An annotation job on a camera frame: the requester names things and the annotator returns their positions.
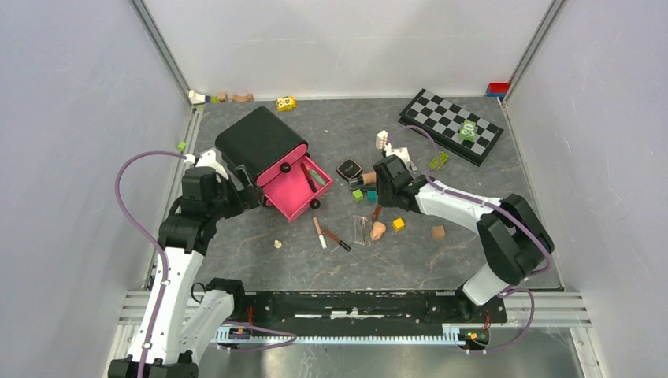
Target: tan toy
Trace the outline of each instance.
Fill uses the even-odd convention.
[[[234,101],[234,102],[251,102],[251,101],[253,101],[253,94],[249,93],[245,96],[234,94],[234,95],[232,95],[232,101]]]
[[[385,227],[384,224],[382,224],[379,221],[373,222],[373,226],[371,227],[371,240],[374,242],[383,235],[383,233],[387,230],[388,228]]]
[[[365,185],[369,185],[370,183],[376,183],[376,173],[375,172],[363,173],[362,182]]]

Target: chess board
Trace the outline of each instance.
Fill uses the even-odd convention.
[[[410,101],[400,116],[399,123],[413,124],[425,129],[436,143],[478,166],[503,133],[503,129],[495,124],[426,89],[421,90]],[[476,123],[474,141],[464,140],[459,136],[464,120]]]

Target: green cube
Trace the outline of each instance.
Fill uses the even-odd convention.
[[[357,189],[356,191],[353,191],[353,197],[355,197],[356,202],[360,202],[361,200],[364,199],[364,193]]]

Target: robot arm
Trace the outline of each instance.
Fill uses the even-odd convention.
[[[413,178],[399,157],[388,155],[373,169],[377,174],[381,206],[442,217],[480,235],[487,264],[455,292],[463,316],[476,312],[508,286],[522,282],[544,260],[540,250],[523,232],[510,229],[513,225],[505,217],[487,206],[438,190],[429,185],[424,175]],[[550,236],[523,197],[485,198],[449,188],[439,181],[436,183],[500,206],[519,219],[548,251],[554,250]]]
[[[197,364],[211,335],[225,319],[243,312],[238,306],[244,293],[241,281],[213,279],[206,285],[199,308],[183,325],[190,290],[209,241],[216,234],[216,223],[260,205],[258,189],[245,176],[245,169],[236,169],[243,186],[237,190],[215,150],[205,151],[197,161],[188,155],[187,162],[195,166],[187,169],[181,180],[183,195],[174,202],[158,231],[158,242],[169,262],[169,280],[164,281],[163,271],[158,268],[139,334],[128,356],[111,362],[109,378],[137,376],[142,353],[147,354],[144,377],[197,376]],[[157,266],[162,267],[160,256]],[[166,286],[160,311],[151,342],[144,343],[160,285]]]

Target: brown toy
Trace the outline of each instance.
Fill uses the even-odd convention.
[[[238,94],[232,95],[232,101],[234,102],[251,102],[253,101],[253,94],[249,93],[245,96],[239,96]]]
[[[445,238],[445,227],[443,226],[432,227],[432,239],[441,240],[443,238]]]
[[[387,229],[388,228],[385,227],[385,225],[381,222],[373,222],[373,226],[371,227],[371,240],[375,242],[376,240],[380,239],[380,237]]]

